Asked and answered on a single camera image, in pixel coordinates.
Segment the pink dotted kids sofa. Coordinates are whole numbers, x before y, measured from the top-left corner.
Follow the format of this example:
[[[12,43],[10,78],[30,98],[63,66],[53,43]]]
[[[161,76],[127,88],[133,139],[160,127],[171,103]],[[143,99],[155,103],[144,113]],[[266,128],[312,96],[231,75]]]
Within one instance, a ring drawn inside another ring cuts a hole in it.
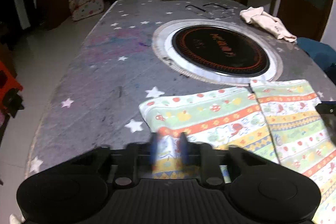
[[[100,14],[104,11],[104,0],[68,0],[74,22]]]

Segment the colourful patterned child shirt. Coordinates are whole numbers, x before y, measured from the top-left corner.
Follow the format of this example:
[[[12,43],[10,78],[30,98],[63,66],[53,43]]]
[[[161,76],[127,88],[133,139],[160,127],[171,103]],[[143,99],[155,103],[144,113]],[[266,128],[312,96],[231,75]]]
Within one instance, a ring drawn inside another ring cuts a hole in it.
[[[335,141],[317,112],[319,95],[306,80],[253,80],[249,89],[226,88],[158,97],[139,106],[159,135],[154,178],[197,174],[184,169],[179,137],[224,150],[236,145],[311,178],[322,199],[315,223],[335,223]]]

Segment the red plastic stool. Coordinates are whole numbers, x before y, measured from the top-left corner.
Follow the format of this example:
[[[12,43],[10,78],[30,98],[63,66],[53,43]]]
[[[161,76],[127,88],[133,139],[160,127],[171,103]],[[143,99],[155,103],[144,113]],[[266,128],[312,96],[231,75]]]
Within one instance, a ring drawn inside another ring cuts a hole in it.
[[[1,111],[15,118],[19,110],[23,110],[23,98],[18,94],[23,90],[22,85],[13,77],[5,64],[1,62]]]

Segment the grey star-patterned table cover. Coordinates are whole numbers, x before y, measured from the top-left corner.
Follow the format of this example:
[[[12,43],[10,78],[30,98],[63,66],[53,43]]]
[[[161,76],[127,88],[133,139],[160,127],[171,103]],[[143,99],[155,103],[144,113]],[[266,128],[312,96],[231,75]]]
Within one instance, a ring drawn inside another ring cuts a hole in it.
[[[308,80],[319,98],[335,99],[335,84],[298,46],[245,24],[244,6],[231,0],[119,0],[90,31],[49,101],[33,138],[26,176],[101,145],[122,148],[146,141],[149,128],[139,104],[161,92],[179,96],[218,90],[222,84],[193,79],[162,62],[151,47],[157,28],[173,20],[204,20],[265,40],[284,65],[280,80]]]

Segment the blue cloth covered chair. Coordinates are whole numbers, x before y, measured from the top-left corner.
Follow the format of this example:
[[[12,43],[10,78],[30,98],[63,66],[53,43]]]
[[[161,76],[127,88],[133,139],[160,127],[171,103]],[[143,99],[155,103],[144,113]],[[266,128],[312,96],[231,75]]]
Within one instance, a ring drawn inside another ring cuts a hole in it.
[[[297,45],[329,76],[335,77],[335,50],[308,38],[298,38]]]

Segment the round black induction cooker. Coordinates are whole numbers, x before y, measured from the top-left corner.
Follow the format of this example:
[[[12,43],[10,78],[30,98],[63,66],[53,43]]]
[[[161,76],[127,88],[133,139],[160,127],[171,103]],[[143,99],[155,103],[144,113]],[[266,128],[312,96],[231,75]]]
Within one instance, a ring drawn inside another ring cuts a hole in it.
[[[248,86],[275,81],[284,69],[264,36],[235,22],[173,20],[155,30],[151,46],[168,67],[205,83]]]

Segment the cream beige garment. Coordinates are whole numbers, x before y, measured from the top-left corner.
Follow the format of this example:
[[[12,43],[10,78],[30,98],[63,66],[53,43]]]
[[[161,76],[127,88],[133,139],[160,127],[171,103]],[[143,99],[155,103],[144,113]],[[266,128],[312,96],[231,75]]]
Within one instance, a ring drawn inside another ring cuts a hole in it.
[[[260,27],[266,32],[272,34],[278,40],[285,40],[293,43],[297,40],[297,37],[292,35],[282,21],[264,11],[264,7],[249,7],[246,10],[240,11],[240,17],[247,24],[253,24],[256,27]]]

